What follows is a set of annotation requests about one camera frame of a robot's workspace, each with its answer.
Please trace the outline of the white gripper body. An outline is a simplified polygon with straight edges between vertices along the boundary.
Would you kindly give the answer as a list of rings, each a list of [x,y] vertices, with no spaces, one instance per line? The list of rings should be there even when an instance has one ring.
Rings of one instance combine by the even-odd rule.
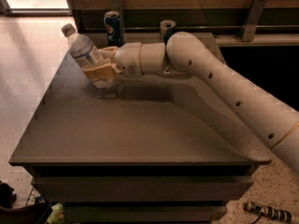
[[[140,42],[127,43],[116,51],[114,62],[121,70],[123,76],[129,78],[142,76],[140,66],[141,47],[142,44]]]

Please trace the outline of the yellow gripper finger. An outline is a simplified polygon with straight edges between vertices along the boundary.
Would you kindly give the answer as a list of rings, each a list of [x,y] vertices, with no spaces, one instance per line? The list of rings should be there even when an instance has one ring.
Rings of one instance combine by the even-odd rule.
[[[112,47],[99,49],[99,52],[105,59],[112,60],[118,50],[119,48],[117,46],[112,46]]]
[[[90,80],[98,79],[112,79],[118,74],[118,70],[112,63],[106,63],[103,65],[86,65],[82,68],[85,76]]]

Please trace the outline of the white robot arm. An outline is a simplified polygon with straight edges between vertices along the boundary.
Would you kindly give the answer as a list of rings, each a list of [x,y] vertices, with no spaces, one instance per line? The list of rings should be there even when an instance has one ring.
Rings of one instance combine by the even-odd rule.
[[[99,49],[100,61],[83,68],[100,89],[118,74],[202,79],[265,145],[299,173],[299,112],[222,63],[194,35],[178,32],[164,43],[127,43]]]

